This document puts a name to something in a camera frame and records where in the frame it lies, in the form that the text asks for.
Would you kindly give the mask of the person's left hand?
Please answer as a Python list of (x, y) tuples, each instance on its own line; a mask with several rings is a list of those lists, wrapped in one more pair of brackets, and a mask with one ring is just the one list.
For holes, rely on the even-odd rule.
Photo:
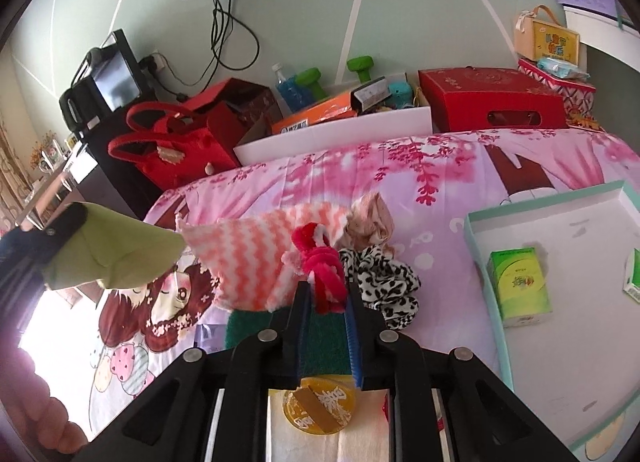
[(21, 348), (12, 348), (1, 360), (1, 400), (17, 431), (32, 434), (45, 449), (63, 454), (88, 445), (81, 427), (68, 418), (64, 404), (50, 395), (48, 383), (36, 374), (35, 364)]

